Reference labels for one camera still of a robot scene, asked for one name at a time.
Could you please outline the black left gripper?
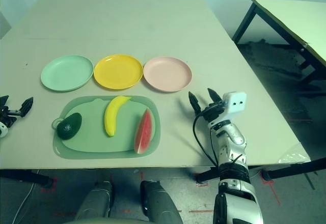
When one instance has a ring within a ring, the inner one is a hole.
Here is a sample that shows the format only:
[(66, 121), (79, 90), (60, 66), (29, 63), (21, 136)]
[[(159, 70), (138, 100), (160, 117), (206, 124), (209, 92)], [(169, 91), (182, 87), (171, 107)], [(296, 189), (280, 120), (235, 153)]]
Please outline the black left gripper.
[(17, 120), (17, 117), (21, 116), (23, 118), (30, 111), (34, 98), (28, 98), (23, 102), (21, 108), (16, 110), (9, 110), (9, 107), (5, 106), (8, 98), (8, 95), (0, 97), (1, 123), (10, 128)]

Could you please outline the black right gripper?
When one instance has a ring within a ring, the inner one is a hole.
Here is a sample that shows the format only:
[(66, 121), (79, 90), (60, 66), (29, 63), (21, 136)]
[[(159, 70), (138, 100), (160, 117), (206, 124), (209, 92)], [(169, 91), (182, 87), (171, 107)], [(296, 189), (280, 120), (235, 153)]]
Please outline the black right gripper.
[[(224, 103), (221, 97), (217, 94), (217, 92), (211, 88), (208, 88), (207, 90), (213, 103), (205, 107), (205, 109), (202, 111), (202, 117), (204, 118), (205, 121), (210, 123), (213, 120), (217, 119), (220, 116), (220, 114), (224, 112), (225, 109), (224, 109)], [(198, 103), (196, 96), (193, 93), (188, 92), (188, 98), (192, 108), (194, 109), (194, 112), (200, 113), (201, 107)]]

